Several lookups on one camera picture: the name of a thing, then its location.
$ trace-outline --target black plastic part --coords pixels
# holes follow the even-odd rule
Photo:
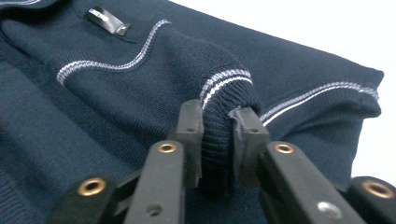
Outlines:
[[[117,186],[115,196],[117,196],[118,203],[113,214],[113,223],[121,223],[124,220],[140,175],[141,171],[136,171],[124,178]]]
[[[85,180],[75,183],[62,197],[60,203],[51,213],[47,223],[110,223],[117,203],[114,197],[117,182],[113,178],[104,176],[92,176],[87,179],[96,177],[99,177],[106,183],[105,188],[100,193],[91,196],[82,196],[78,193],[78,188]]]
[[[355,177],[345,197],[367,223],[396,223],[396,188],[391,184],[370,176]]]
[[[267,216],[288,214],[296,224],[365,223],[297,146],[268,144],[257,172],[262,189],[277,189],[274,197],[286,205],[264,207]]]
[[[270,142],[270,134],[250,107],[237,108],[229,116],[233,119],[233,175],[242,186],[258,188],[258,158]]]
[[[180,108],[175,135],[169,134],[183,144],[186,151],[186,188],[198,187],[202,177],[201,143],[204,135],[202,109],[198,100],[190,100]]]
[[[184,157],[176,141],[150,148],[124,223],[184,223]]]

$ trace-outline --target knit sweater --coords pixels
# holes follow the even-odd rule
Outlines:
[[[111,34],[84,17],[93,7],[131,28]],[[187,222],[263,223],[258,191],[231,172],[231,110],[251,106],[341,185],[362,121],[380,114],[382,72],[167,1],[10,0],[0,13],[0,223],[42,223],[73,182],[140,169],[190,99],[205,134]]]

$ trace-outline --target screw hole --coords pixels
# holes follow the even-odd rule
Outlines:
[[[146,212],[150,217],[157,217],[162,211],[163,207],[159,203],[151,204],[146,209]]]
[[[92,196],[102,192],[106,187],[105,180],[101,178],[88,179],[81,183],[78,194],[82,196]]]
[[[363,182],[362,185],[369,193],[371,193],[377,197],[380,197],[383,199],[389,199],[394,196],[393,190],[381,183],[377,183],[374,181],[365,181],[365,182]]]
[[[88,184],[88,185],[85,187],[85,189],[86,189],[86,190],[93,190],[93,189],[96,189],[96,188],[98,188],[98,187],[99,187],[99,184],[98,184],[97,182],[93,182],[93,183]]]
[[[257,130],[257,129],[249,129],[248,130],[250,133],[257,133],[259,130]]]
[[[278,144],[275,146],[276,151],[280,152],[280,153],[285,153],[285,154],[289,154],[292,153],[294,151],[294,148],[292,148],[289,145],[286,144]]]
[[[318,210],[330,219],[341,219],[343,217],[341,210],[332,203],[320,202],[318,203]]]
[[[176,146],[173,144],[163,144],[158,148],[158,150],[163,153],[170,153],[176,150]]]

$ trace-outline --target white stripe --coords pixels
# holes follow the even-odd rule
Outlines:
[[[242,75],[250,78],[250,73],[245,70],[240,70],[240,69],[231,69],[231,70],[226,70],[220,73],[216,73],[213,75],[210,79],[208,79],[205,83],[205,85],[202,87],[200,98],[201,100],[204,99],[205,92],[207,89],[213,85],[213,83],[219,81],[220,79],[226,78],[226,77],[232,77],[236,75]]]
[[[41,0],[28,0],[24,2],[0,2],[1,5],[20,5],[20,6],[28,6],[34,3],[40,2]]]
[[[263,126],[267,126],[269,123],[271,123],[274,119],[279,117],[280,115],[286,113],[287,111],[293,109],[294,107],[297,107],[299,105],[302,105],[312,98],[326,92],[326,91],[332,91],[332,90],[338,90],[338,89],[349,89],[349,90],[354,90],[357,92],[365,93],[371,95],[373,98],[378,100],[378,94],[376,93],[375,90],[370,89],[370,88],[363,88],[361,85],[356,84],[356,83],[351,83],[351,82],[334,82],[330,83],[321,87],[318,87],[316,89],[313,89],[312,91],[307,92],[306,94],[303,94],[299,97],[296,97],[294,99],[291,99],[283,104],[280,104],[264,115],[260,117],[260,120],[263,122]]]
[[[158,29],[166,23],[171,23],[171,22],[167,21],[167,20],[161,20],[161,21],[158,21],[152,27],[151,32],[149,33],[148,38],[147,38],[145,44],[143,45],[143,48],[136,55],[136,57],[129,63],[122,64],[122,65],[112,65],[112,64],[99,63],[99,62],[93,62],[93,61],[76,61],[76,62],[72,62],[72,63],[65,65],[58,72],[56,79],[58,80],[58,82],[60,82],[63,85],[64,81],[67,79],[67,77],[70,76],[70,74],[72,74],[73,72],[76,72],[78,69],[81,69],[81,68],[98,67],[98,68],[106,68],[106,69],[119,71],[119,70],[129,69],[129,68],[135,66],[137,63],[139,63],[145,57],[145,55],[149,49],[151,40],[157,33]]]
[[[225,79],[218,83],[215,87],[210,89],[210,92],[207,94],[206,98],[204,99],[204,103],[202,105],[202,110],[205,110],[207,103],[209,103],[210,99],[216,94],[217,91],[219,91],[223,86],[227,85],[230,82],[233,81],[246,81],[249,82],[250,84],[253,84],[250,78],[247,77],[230,77],[228,79]]]

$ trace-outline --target white surface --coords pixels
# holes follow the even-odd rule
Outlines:
[[[382,115],[364,121],[352,175],[396,186],[396,1],[173,2],[384,71],[378,89]]]

